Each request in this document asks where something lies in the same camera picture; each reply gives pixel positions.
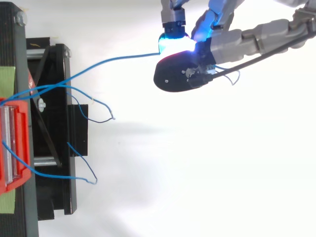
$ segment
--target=black cable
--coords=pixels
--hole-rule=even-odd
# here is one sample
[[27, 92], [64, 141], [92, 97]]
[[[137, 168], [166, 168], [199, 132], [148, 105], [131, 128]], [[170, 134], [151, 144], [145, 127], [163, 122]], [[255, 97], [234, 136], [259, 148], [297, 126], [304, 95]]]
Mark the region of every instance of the black cable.
[[261, 56], [259, 56], [257, 58], [249, 60], [248, 62], [241, 63], [241, 64], [239, 64], [239, 65], [237, 65], [235, 67], [229, 68], [229, 69], [224, 70], [224, 71], [222, 71], [220, 73], [216, 73], [216, 74], [210, 75], [209, 81], [212, 81], [215, 78], [219, 78], [219, 77], [225, 76], [225, 75], [227, 75], [229, 73], [236, 72], [236, 71], [238, 71], [240, 69], [246, 68], [246, 67], [251, 66], [251, 65], [253, 65], [255, 63], [259, 63], [259, 62], [261, 62], [261, 61], [263, 61], [263, 60], [265, 60], [267, 58], [270, 58], [270, 57], [272, 57], [272, 56], [274, 56], [274, 55], [276, 55], [278, 53], [281, 53], [282, 51], [284, 51], [284, 50], [286, 50], [286, 49], [288, 49], [290, 47], [293, 47], [293, 46], [295, 46], [295, 45], [297, 45], [297, 44], [299, 44], [299, 43], [301, 43], [303, 41], [307, 41], [307, 40], [309, 40], [309, 39], [311, 39], [313, 37], [316, 37], [316, 31], [310, 32], [310, 33], [308, 33], [305, 36], [302, 36], [302, 37], [299, 37], [297, 39], [294, 39], [291, 42], [286, 43], [286, 44], [282, 45], [281, 47], [272, 50], [271, 52], [265, 53], [265, 54], [263, 54], [263, 55], [261, 55]]

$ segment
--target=black metal frame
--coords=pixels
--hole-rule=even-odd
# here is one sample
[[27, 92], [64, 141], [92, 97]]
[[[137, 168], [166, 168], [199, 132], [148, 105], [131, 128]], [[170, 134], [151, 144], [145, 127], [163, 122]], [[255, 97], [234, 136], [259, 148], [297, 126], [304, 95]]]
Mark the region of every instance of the black metal frame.
[[[32, 49], [35, 39], [27, 39], [27, 48]], [[41, 44], [45, 52], [41, 59], [28, 60], [29, 70], [37, 86], [56, 84], [70, 77], [70, 64], [64, 44], [55, 46]], [[80, 114], [79, 106], [72, 105], [68, 88], [56, 88], [41, 98], [46, 103], [41, 113], [37, 109], [38, 97], [31, 103], [34, 134], [34, 156], [53, 156], [57, 166], [37, 167], [42, 173], [75, 176], [75, 159], [67, 142], [87, 155], [88, 122]], [[85, 114], [88, 106], [81, 106]], [[54, 219], [54, 210], [63, 209], [65, 215], [77, 209], [76, 181], [36, 177], [39, 220]]]
[[[25, 29], [15, 23], [21, 11], [10, 2], [0, 2], [0, 66], [16, 68], [14, 91], [28, 89], [28, 68], [37, 85], [53, 84], [70, 76], [68, 49], [63, 44], [49, 45], [49, 39], [25, 39]], [[41, 59], [27, 60], [30, 42], [46, 48]], [[87, 155], [88, 121], [81, 115], [79, 106], [72, 105], [66, 94], [69, 89], [57, 88], [41, 95], [47, 104], [43, 113], [37, 108], [39, 97], [29, 103], [29, 132], [31, 166], [34, 156], [53, 156], [55, 166], [37, 167], [43, 173], [75, 176], [75, 159], [67, 145], [70, 142], [83, 156]], [[82, 105], [88, 114], [88, 106]], [[73, 214], [77, 209], [75, 180], [56, 180], [32, 175], [22, 187], [16, 189], [15, 212], [0, 214], [1, 237], [37, 237], [38, 219], [54, 219], [54, 210], [63, 209]]]

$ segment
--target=red plastic part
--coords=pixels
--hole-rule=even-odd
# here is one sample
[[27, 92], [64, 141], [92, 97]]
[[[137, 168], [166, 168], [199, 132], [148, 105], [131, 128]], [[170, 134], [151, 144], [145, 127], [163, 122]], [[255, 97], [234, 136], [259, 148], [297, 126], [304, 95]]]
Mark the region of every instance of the red plastic part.
[[[26, 164], [30, 165], [30, 143], [29, 143], [29, 122], [28, 122], [28, 103], [25, 101], [10, 101], [5, 103], [8, 106], [16, 106], [14, 110], [14, 126], [15, 126], [15, 138], [16, 138], [16, 154]], [[2, 144], [1, 137], [1, 125], [0, 125], [0, 195], [8, 193], [30, 179], [32, 176], [31, 171], [26, 168], [22, 163], [17, 161], [17, 173], [19, 178], [13, 180], [12, 183], [5, 185], [4, 178], [4, 160], [3, 150], [5, 147]]]

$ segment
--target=metal rod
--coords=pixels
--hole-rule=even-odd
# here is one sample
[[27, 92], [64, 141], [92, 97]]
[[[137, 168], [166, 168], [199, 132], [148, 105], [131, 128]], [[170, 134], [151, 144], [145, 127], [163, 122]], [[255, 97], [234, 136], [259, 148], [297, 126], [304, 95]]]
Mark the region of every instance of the metal rod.
[[34, 158], [34, 166], [54, 166], [57, 165], [54, 157], [35, 157]]
[[26, 50], [26, 54], [28, 59], [41, 59], [45, 49], [28, 49]]

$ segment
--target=blue wire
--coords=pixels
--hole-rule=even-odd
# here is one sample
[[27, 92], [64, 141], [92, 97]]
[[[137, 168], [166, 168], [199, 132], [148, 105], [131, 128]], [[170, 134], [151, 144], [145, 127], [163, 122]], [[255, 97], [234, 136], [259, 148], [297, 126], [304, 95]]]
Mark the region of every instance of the blue wire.
[[[213, 66], [214, 68], [218, 68], [218, 69], [220, 69], [220, 70], [227, 70], [227, 68], [222, 68], [222, 67], [220, 67], [220, 66], [217, 66], [217, 65], [214, 65]], [[240, 75], [241, 75], [241, 73], [240, 73], [240, 71], [237, 71], [238, 72], [238, 78], [237, 78], [237, 80], [234, 82], [234, 83], [232, 83], [232, 86], [234, 86], [234, 85], [236, 85], [236, 83], [239, 81], [239, 79], [240, 79]]]
[[108, 120], [105, 120], [105, 121], [99, 122], [99, 121], [95, 121], [95, 120], [93, 120], [93, 119], [88, 118], [88, 117], [87, 117], [87, 116], [83, 113], [82, 108], [81, 108], [81, 104], [79, 103], [79, 101], [77, 100], [77, 98], [76, 98], [76, 97], [74, 97], [72, 94], [70, 94], [70, 93], [68, 93], [68, 92], [67, 92], [67, 95], [69, 95], [69, 96], [73, 97], [73, 98], [77, 101], [77, 103], [78, 103], [78, 105], [79, 105], [79, 109], [80, 109], [80, 111], [81, 111], [82, 116], [83, 116], [84, 118], [86, 118], [87, 120], [92, 121], [92, 122], [96, 122], [96, 123], [105, 123], [105, 122], [108, 122], [108, 121], [110, 121], [110, 120], [112, 119], [112, 118], [109, 118]]
[[[102, 62], [96, 63], [96, 64], [92, 65], [91, 67], [83, 70], [80, 73], [77, 73], [76, 75], [74, 75], [74, 76], [72, 76], [72, 77], [70, 77], [70, 78], [68, 78], [68, 79], [66, 79], [64, 81], [61, 81], [61, 82], [59, 82], [59, 83], [57, 83], [55, 85], [51, 85], [50, 87], [38, 92], [37, 94], [31, 95], [31, 96], [26, 96], [26, 97], [23, 97], [23, 98], [20, 98], [20, 99], [27, 100], [27, 99], [31, 99], [33, 97], [37, 97], [39, 95], [42, 95], [42, 94], [44, 94], [44, 93], [46, 93], [46, 92], [58, 87], [59, 85], [66, 84], [67, 82], [71, 81], [74, 78], [77, 78], [77, 77], [81, 76], [82, 74], [90, 71], [91, 69], [94, 69], [94, 68], [96, 68], [96, 67], [98, 67], [98, 66], [100, 66], [102, 64], [108, 63], [108, 62], [113, 62], [113, 61], [122, 60], [122, 59], [143, 58], [143, 57], [158, 56], [158, 55], [160, 55], [160, 53], [149, 53], [149, 54], [141, 54], [141, 55], [132, 55], [132, 56], [123, 56], [123, 57], [110, 58], [110, 59], [104, 60]], [[31, 92], [31, 91], [39, 90], [39, 89], [41, 89], [40, 86], [32, 88], [32, 89], [29, 89], [29, 90], [25, 90], [25, 91], [22, 91], [22, 92], [19, 92], [19, 93], [16, 93], [16, 94], [12, 95], [11, 97], [9, 97], [6, 100], [6, 102], [10, 101], [11, 99], [17, 98], [18, 96], [23, 95], [23, 94], [25, 94], [27, 92]]]
[[61, 175], [52, 175], [52, 174], [43, 174], [43, 173], [40, 173], [38, 171], [36, 171], [35, 169], [33, 169], [32, 167], [30, 167], [29, 165], [27, 165], [24, 161], [22, 161], [9, 147], [8, 145], [2, 141], [2, 144], [4, 145], [4, 147], [20, 162], [22, 163], [25, 167], [27, 167], [30, 171], [32, 171], [34, 174], [37, 174], [38, 176], [42, 176], [42, 177], [45, 177], [45, 178], [53, 178], [53, 179], [80, 179], [80, 180], [84, 180], [86, 181], [87, 183], [90, 183], [90, 184], [93, 184], [93, 185], [96, 185], [98, 183], [98, 178], [96, 177], [95, 173], [93, 172], [92, 168], [90, 167], [89, 163], [86, 161], [85, 158], [83, 158], [82, 155], [80, 155], [73, 147], [72, 145], [70, 145], [69, 142], [67, 142], [68, 146], [79, 156], [81, 157], [84, 162], [88, 165], [89, 169], [91, 170], [92, 174], [94, 175], [95, 177], [95, 182], [90, 182], [88, 181], [87, 179], [85, 178], [81, 178], [81, 177], [73, 177], [73, 176], [61, 176]]
[[[38, 86], [38, 88], [39, 89], [44, 89], [44, 88], [49, 88], [50, 86], [52, 86], [52, 85], [41, 85], [41, 86]], [[110, 114], [111, 114], [111, 119], [113, 119], [113, 120], [115, 120], [115, 118], [114, 118], [114, 116], [113, 116], [113, 112], [112, 112], [112, 110], [110, 109], [110, 107], [107, 105], [107, 104], [105, 104], [105, 103], [103, 103], [103, 102], [101, 102], [101, 101], [99, 101], [99, 100], [96, 100], [96, 99], [93, 99], [91, 96], [89, 96], [89, 95], [87, 95], [86, 93], [84, 93], [82, 90], [79, 90], [78, 88], [76, 88], [76, 87], [73, 87], [73, 86], [70, 86], [70, 85], [59, 85], [58, 87], [65, 87], [65, 88], [70, 88], [70, 89], [73, 89], [73, 90], [76, 90], [76, 91], [78, 91], [78, 92], [80, 92], [81, 94], [83, 94], [84, 96], [86, 96], [86, 97], [88, 97], [90, 100], [93, 100], [93, 101], [95, 101], [95, 102], [97, 102], [97, 103], [99, 103], [99, 104], [101, 104], [101, 105], [104, 105], [108, 110], [109, 110], [109, 112], [110, 112]], [[6, 102], [9, 102], [9, 101], [15, 101], [15, 100], [27, 100], [28, 98], [16, 98], [16, 99], [6, 99], [6, 100], [3, 100], [1, 103], [0, 103], [0, 106], [1, 105], [3, 105], [4, 103], [6, 103]]]

